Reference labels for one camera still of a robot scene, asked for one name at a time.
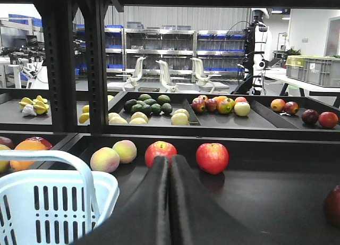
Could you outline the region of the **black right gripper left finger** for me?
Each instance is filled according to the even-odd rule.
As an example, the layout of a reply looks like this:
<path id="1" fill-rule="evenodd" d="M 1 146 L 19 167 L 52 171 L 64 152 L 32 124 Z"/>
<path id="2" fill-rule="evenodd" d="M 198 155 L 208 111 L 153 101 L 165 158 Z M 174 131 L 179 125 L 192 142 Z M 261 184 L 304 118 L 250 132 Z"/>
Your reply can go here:
<path id="1" fill-rule="evenodd" d="M 170 244 L 167 218 L 169 160 L 157 156 L 120 209 L 73 244 Z"/>

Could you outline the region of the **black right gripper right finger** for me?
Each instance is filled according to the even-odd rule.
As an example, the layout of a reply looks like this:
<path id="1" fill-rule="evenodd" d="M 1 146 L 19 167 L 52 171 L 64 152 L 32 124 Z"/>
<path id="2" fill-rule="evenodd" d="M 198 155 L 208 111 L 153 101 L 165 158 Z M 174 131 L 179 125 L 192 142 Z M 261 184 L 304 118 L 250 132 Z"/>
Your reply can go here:
<path id="1" fill-rule="evenodd" d="M 169 220 L 172 244 L 268 244 L 213 200 L 182 155 L 171 159 Z"/>

